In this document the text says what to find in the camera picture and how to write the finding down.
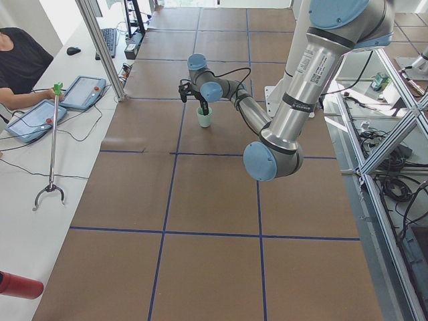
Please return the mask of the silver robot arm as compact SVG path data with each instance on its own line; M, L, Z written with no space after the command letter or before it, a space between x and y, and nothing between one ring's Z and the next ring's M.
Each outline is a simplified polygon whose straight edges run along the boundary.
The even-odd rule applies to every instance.
M390 44L395 17L394 1L303 1L289 57L297 61L273 117L254 100L243 84L216 76L204 55L188 58L188 94L208 104L222 98L240 111L259 139L243 152L248 174L257 181L292 175L303 162L299 135L316 103L336 73L342 58L351 51L364 51Z

